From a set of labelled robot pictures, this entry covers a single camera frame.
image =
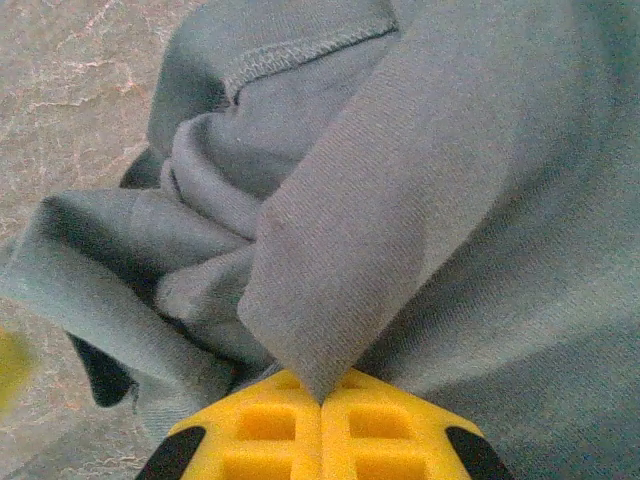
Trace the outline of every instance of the stone surface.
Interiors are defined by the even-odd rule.
[[[164,46],[201,0],[0,0],[0,241],[36,203],[117,184],[145,148]],[[39,358],[0,420],[0,478],[134,478],[152,450],[131,404],[96,407],[71,343],[19,305],[0,323]]]

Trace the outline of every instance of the yellow object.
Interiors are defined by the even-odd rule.
[[[181,432],[200,432],[193,450],[161,446],[138,478],[481,478],[470,475],[468,464],[465,468],[446,433],[450,427],[484,442],[471,422],[356,370],[322,407],[294,375],[282,371],[175,425],[168,440],[177,443]],[[184,466],[168,474],[167,465],[175,467],[180,458]]]
[[[9,409],[29,378],[33,364],[27,343],[19,335],[0,328],[0,413]]]

